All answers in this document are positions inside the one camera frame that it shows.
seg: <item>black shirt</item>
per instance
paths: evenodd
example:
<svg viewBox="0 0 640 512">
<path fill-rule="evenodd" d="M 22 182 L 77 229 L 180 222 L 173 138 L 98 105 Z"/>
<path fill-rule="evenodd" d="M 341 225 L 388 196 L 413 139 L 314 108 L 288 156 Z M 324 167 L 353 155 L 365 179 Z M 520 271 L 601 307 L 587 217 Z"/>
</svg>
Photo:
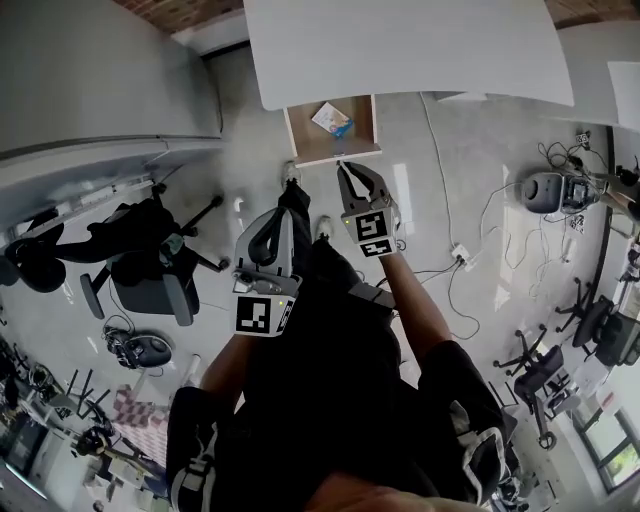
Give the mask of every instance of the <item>black shirt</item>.
<svg viewBox="0 0 640 512">
<path fill-rule="evenodd" d="M 474 501 L 450 405 L 465 408 L 474 430 L 504 427 L 467 353 L 453 341 L 437 345 L 415 389 L 400 379 L 388 310 L 304 286 L 285 333 L 256 346 L 235 415 L 209 393 L 178 391 L 169 485 L 200 452 L 196 436 L 206 446 L 217 422 L 212 510 L 302 510 L 337 470 L 425 497 Z"/>
</svg>

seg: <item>window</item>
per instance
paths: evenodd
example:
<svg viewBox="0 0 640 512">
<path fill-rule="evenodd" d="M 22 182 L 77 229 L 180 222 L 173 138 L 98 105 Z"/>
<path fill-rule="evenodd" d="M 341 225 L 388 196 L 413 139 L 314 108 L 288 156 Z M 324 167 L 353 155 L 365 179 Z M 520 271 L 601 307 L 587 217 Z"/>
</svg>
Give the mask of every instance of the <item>window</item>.
<svg viewBox="0 0 640 512">
<path fill-rule="evenodd" d="M 640 473 L 640 442 L 624 409 L 611 417 L 580 407 L 573 424 L 609 493 Z"/>
</svg>

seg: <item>drawer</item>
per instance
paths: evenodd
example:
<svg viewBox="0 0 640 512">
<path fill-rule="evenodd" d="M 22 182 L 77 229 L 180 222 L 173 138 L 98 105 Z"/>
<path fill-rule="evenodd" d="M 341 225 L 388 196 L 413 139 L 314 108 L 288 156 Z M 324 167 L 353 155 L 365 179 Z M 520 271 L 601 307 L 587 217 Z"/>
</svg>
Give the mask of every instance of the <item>drawer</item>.
<svg viewBox="0 0 640 512">
<path fill-rule="evenodd" d="M 328 101 L 353 120 L 353 126 L 342 139 L 337 139 L 311 120 L 324 105 L 324 101 L 284 109 L 296 167 L 378 155 L 382 152 L 378 146 L 376 102 L 373 95 Z"/>
</svg>

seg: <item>brick wall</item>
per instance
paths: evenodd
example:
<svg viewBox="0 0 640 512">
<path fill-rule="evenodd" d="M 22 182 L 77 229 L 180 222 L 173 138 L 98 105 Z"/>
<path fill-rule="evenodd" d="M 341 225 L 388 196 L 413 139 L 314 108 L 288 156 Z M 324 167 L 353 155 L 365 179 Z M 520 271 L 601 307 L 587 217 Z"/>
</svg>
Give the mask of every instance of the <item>brick wall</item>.
<svg viewBox="0 0 640 512">
<path fill-rule="evenodd" d="M 168 34 L 241 9 L 243 6 L 242 0 L 114 1 Z M 640 2 L 640 0 L 546 0 L 551 17 L 558 28 L 597 21 L 640 19 L 638 7 L 634 8 L 632 5 L 634 1 L 636 4 Z"/>
<path fill-rule="evenodd" d="M 640 19 L 633 0 L 546 0 L 557 28 L 598 21 Z"/>
<path fill-rule="evenodd" d="M 172 34 L 243 7 L 242 0 L 114 0 Z"/>
</svg>

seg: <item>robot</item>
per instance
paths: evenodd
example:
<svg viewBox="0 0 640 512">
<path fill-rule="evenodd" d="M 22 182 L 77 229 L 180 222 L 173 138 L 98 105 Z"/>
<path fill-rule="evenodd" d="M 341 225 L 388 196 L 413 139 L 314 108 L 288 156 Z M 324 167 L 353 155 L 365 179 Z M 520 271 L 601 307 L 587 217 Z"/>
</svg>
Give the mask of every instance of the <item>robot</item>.
<svg viewBox="0 0 640 512">
<path fill-rule="evenodd" d="M 366 187 L 369 197 L 356 193 L 349 174 Z M 400 215 L 384 179 L 364 165 L 341 161 L 337 176 L 345 210 L 341 220 L 363 254 L 372 258 L 396 252 Z M 302 284 L 293 273 L 293 252 L 293 219 L 283 207 L 258 217 L 240 235 L 233 259 L 233 332 L 263 337 L 284 332 Z M 365 299 L 367 287 L 357 291 Z M 378 297 L 379 290 L 374 290 Z"/>
</svg>

